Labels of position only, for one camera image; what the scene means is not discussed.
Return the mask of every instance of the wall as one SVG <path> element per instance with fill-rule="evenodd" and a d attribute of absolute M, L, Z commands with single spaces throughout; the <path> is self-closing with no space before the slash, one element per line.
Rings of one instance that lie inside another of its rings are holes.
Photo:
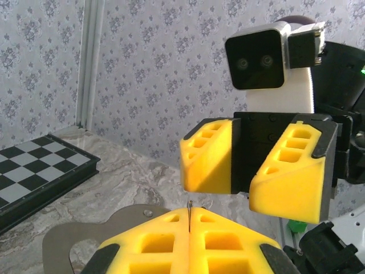
<path fill-rule="evenodd" d="M 0 147 L 75 123 L 83 6 L 0 1 Z"/>
<path fill-rule="evenodd" d="M 304 14 L 327 21 L 327 40 L 365 49 L 364 0 L 106 0 L 92 130 L 172 166 L 201 119 L 246 108 L 233 90 L 224 41 L 241 28 Z M 336 212 L 365 202 L 340 182 Z"/>

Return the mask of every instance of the chessboard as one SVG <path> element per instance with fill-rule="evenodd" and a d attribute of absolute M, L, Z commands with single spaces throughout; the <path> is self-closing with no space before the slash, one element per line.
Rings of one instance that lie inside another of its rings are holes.
<path fill-rule="evenodd" d="M 53 135 L 0 151 L 0 234 L 98 173 L 100 159 Z"/>

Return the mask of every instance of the yellow foam pad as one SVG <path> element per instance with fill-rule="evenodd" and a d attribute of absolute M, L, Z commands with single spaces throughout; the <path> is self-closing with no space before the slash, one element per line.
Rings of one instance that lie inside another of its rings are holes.
<path fill-rule="evenodd" d="M 311 154 L 321 132 L 289 124 L 250 185 L 250 209 L 287 219 L 319 223 L 325 161 Z"/>
<path fill-rule="evenodd" d="M 274 274 L 261 244 L 274 240 L 203 208 L 177 209 L 105 241 L 120 245 L 107 274 Z"/>
<path fill-rule="evenodd" d="M 206 123 L 180 141 L 181 183 L 189 192 L 231 193 L 232 121 Z"/>

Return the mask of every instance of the metal plate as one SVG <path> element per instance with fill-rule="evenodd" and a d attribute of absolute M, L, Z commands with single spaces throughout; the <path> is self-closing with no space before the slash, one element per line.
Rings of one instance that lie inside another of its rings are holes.
<path fill-rule="evenodd" d="M 76 243 L 93 239 L 101 244 L 169 211 L 157 205 L 137 204 L 118 210 L 102 224 L 67 223 L 53 227 L 42 244 L 44 274 L 74 274 L 70 250 Z"/>

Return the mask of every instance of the camera lens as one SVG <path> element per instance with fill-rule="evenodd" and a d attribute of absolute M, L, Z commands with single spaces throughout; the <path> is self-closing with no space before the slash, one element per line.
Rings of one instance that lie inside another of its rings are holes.
<path fill-rule="evenodd" d="M 261 66 L 263 66 L 263 67 L 271 67 L 273 63 L 274 63 L 274 60 L 269 55 L 264 55 L 261 58 Z"/>
<path fill-rule="evenodd" d="M 249 66 L 249 62 L 245 58 L 241 58 L 237 62 L 237 67 L 239 70 L 245 70 Z"/>

